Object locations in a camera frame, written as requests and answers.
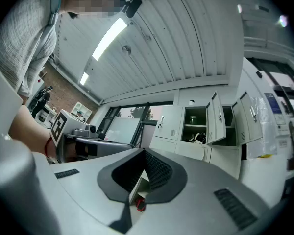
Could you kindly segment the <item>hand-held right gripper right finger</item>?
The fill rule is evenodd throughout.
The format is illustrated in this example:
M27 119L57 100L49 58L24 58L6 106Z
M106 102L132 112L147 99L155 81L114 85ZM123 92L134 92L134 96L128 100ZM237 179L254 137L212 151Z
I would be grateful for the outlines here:
M239 231L215 191L228 189L259 219L268 205L253 190L219 167L176 153L155 152L184 167L187 183L170 202L148 204L129 235L232 235Z

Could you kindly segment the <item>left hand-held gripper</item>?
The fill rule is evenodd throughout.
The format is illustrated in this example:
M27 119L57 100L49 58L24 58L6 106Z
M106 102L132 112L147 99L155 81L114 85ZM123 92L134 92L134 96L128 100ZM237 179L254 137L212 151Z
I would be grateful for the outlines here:
M57 115L50 135L56 147L56 159L59 163L71 160L68 149L71 144L76 151L73 161L95 159L134 148L131 144L105 141L104 135L97 133L94 125L78 120L65 110L61 110Z

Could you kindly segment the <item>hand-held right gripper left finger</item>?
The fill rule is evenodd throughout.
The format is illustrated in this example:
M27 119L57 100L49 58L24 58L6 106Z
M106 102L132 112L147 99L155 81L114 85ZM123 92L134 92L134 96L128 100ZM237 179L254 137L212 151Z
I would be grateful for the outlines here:
M56 180L55 214L62 235L147 235L149 221L134 211L127 201L109 199L98 182L109 185L115 194L129 192L113 180L105 167L139 157L140 149L130 149L92 160L55 164L51 170L62 174Z

